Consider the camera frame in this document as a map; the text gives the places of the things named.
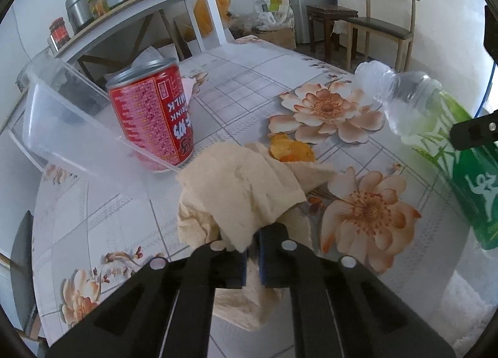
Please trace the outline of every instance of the blue cable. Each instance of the blue cable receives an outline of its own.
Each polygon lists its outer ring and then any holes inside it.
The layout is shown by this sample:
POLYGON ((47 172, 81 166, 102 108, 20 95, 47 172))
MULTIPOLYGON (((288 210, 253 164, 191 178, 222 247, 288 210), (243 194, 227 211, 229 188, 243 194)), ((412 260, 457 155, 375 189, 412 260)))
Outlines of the blue cable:
POLYGON ((486 94, 484 94, 484 98, 482 99, 482 102, 481 102, 481 105, 479 106, 479 109, 477 110, 477 113, 476 115, 474 116, 474 118, 477 118, 479 116, 479 114, 481 113, 482 111, 482 107, 484 107, 484 103, 487 101, 487 99, 489 98, 490 96, 490 92, 491 92, 491 87, 493 85, 493 77, 495 76, 495 69, 496 69, 496 63, 493 63, 493 68, 491 70, 491 77, 490 77, 490 82, 489 84, 487 85, 487 89, 486 89, 486 94))

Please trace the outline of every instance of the crumpled brown tissue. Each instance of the crumpled brown tissue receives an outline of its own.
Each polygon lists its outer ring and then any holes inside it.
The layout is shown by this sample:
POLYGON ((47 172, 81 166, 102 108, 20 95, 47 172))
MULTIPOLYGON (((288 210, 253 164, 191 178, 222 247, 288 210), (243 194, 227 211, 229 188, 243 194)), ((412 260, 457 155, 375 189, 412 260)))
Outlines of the crumpled brown tissue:
MULTIPOLYGON (((291 239, 312 248, 310 221, 296 205, 334 174, 330 164, 281 163, 261 143, 246 147, 215 143, 177 176, 183 186, 180 241, 197 248, 216 240, 221 230, 223 240, 242 252, 254 233, 278 221, 287 227, 291 239)), ((263 287, 257 261, 248 259, 246 286, 217 289, 213 313, 243 329, 257 330, 282 292, 263 287)))

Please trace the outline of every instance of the white figure logo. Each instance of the white figure logo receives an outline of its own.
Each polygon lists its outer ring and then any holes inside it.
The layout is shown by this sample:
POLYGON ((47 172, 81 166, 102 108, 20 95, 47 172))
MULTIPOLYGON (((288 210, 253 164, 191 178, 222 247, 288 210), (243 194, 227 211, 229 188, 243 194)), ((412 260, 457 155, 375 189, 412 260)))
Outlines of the white figure logo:
POLYGON ((465 176, 465 179, 469 183, 469 188, 474 194, 484 196, 487 221, 491 221, 493 202, 495 201, 496 195, 498 195, 498 187, 492 186, 496 181, 495 175, 490 175, 487 172, 486 176, 488 180, 486 180, 486 177, 483 174, 479 174, 476 177, 476 186, 472 184, 468 175, 465 176))

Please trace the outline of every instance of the black chair seat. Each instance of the black chair seat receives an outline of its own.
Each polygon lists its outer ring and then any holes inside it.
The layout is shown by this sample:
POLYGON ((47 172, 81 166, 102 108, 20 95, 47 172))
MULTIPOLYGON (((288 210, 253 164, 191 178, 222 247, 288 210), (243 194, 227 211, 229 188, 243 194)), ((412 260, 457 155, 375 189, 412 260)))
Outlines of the black chair seat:
POLYGON ((378 20, 376 18, 349 18, 347 21, 351 24, 366 26, 367 28, 372 28, 376 31, 384 32, 400 39, 410 39, 413 37, 413 33, 408 29, 390 24, 389 22, 378 20))

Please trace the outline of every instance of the jar with green lid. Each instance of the jar with green lid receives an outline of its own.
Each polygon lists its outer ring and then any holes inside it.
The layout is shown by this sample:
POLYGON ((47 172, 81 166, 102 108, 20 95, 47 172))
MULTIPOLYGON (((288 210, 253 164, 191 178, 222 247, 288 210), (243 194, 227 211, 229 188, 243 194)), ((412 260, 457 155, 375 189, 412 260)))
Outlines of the jar with green lid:
POLYGON ((88 5, 94 20, 109 12, 107 0, 88 0, 88 5))

